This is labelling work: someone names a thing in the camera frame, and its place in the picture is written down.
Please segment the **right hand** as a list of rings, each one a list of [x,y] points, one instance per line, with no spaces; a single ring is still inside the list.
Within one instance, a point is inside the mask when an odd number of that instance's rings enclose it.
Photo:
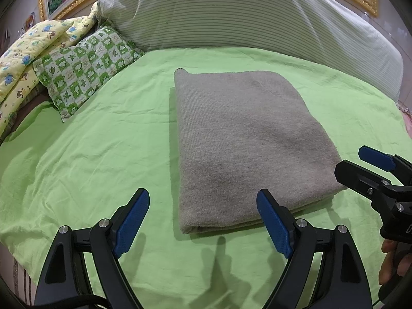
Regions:
[[[381,250],[383,253],[385,253],[385,258],[383,260],[383,263],[381,265],[381,269],[379,271],[379,284],[384,285],[386,284],[392,277],[392,274],[394,272],[394,256],[395,256],[395,251],[397,247],[397,242],[396,241],[391,241],[388,239],[384,239]],[[409,270],[409,267],[411,266],[412,258],[411,258],[411,253],[408,255],[405,255],[401,262],[397,266],[397,275],[403,277],[405,276],[406,272]]]

